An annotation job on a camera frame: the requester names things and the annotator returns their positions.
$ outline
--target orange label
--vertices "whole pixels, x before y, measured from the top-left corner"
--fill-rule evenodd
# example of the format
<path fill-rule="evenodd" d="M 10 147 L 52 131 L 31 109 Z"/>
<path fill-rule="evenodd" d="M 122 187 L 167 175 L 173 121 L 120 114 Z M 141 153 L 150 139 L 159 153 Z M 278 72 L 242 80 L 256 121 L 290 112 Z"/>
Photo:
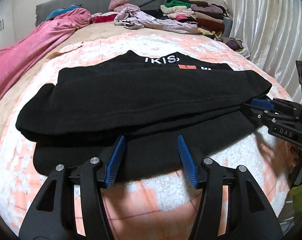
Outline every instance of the orange label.
<path fill-rule="evenodd" d="M 196 66 L 190 66 L 190 65 L 179 65 L 179 68 L 183 68 L 183 69 L 196 69 Z"/>

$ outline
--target curtain fold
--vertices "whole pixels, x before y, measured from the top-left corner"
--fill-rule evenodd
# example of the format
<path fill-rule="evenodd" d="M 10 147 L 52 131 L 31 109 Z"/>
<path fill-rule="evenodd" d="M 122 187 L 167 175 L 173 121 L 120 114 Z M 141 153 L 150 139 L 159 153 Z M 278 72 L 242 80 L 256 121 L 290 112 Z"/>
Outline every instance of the curtain fold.
<path fill-rule="evenodd" d="M 249 47 L 250 60 L 274 77 L 298 103 L 301 88 L 295 66 L 302 60 L 301 0 L 224 0 L 233 18 L 231 37 Z"/>

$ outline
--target orange and white blanket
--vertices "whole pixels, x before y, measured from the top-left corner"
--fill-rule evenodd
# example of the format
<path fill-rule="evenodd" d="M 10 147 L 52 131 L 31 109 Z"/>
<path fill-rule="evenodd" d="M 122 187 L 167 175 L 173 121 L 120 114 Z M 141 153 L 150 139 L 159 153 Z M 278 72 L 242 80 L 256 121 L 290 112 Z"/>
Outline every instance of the orange and white blanket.
<path fill-rule="evenodd" d="M 253 63 L 225 44 L 208 41 L 200 36 L 177 38 L 125 33 L 68 45 L 49 57 L 21 94 L 0 141 L 0 215 L 15 233 L 19 232 L 32 200 L 46 179 L 33 167 L 35 143 L 24 138 L 15 128 L 19 111 L 42 85 L 48 82 L 56 84 L 60 69 L 99 64 L 128 50 L 153 58 L 178 51 L 207 62 L 227 63 L 236 71 L 251 69 L 273 84 L 268 96 L 290 99 L 273 78 Z M 231 168 L 245 165 L 263 189 L 276 215 L 279 215 L 289 191 L 286 180 L 288 156 L 286 143 L 269 135 L 267 128 L 262 127 L 254 134 L 216 152 L 212 158 Z M 79 187 L 75 187 L 74 193 L 77 229 L 84 235 Z M 183 171 L 177 171 L 126 184 L 115 184 L 102 193 L 116 240 L 186 240 L 192 229 L 201 190 L 191 188 Z M 226 227 L 227 195 L 225 187 L 220 234 Z"/>

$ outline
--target green cloth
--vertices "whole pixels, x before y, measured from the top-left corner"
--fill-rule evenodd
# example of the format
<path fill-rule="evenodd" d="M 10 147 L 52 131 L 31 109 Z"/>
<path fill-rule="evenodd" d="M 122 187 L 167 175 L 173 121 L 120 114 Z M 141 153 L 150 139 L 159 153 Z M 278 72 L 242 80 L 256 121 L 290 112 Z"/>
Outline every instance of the green cloth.
<path fill-rule="evenodd" d="M 186 6 L 187 8 L 190 8 L 191 7 L 191 4 L 190 3 L 187 3 L 187 2 L 180 2 L 180 1 L 177 1 L 177 0 L 172 0 L 171 2 L 167 2 L 164 4 L 166 7 L 174 7 L 174 6 Z"/>
<path fill-rule="evenodd" d="M 289 194 L 293 196 L 294 223 L 296 223 L 302 215 L 302 185 L 292 188 Z"/>

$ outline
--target metal screw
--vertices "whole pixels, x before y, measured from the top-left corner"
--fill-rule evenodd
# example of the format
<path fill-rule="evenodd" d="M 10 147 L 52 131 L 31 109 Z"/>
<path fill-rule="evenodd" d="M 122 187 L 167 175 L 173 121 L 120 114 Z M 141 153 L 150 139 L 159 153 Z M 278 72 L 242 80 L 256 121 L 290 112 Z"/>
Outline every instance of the metal screw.
<path fill-rule="evenodd" d="M 210 158 L 205 158 L 205 159 L 204 159 L 204 163 L 205 163 L 205 164 L 212 164 L 213 161 L 212 161 L 212 159 L 210 159 Z"/>
<path fill-rule="evenodd" d="M 238 166 L 238 169 L 239 169 L 241 172 L 246 172 L 246 171 L 247 171 L 247 168 L 246 168 L 244 165 Z"/>
<path fill-rule="evenodd" d="M 64 165 L 63 164 L 59 164 L 56 166 L 55 168 L 57 171 L 62 171 L 64 169 Z"/>
<path fill-rule="evenodd" d="M 92 163 L 92 164 L 96 164 L 96 163 L 98 163 L 100 161 L 100 159 L 98 158 L 98 157 L 93 157 L 91 160 L 90 160 L 90 162 Z"/>

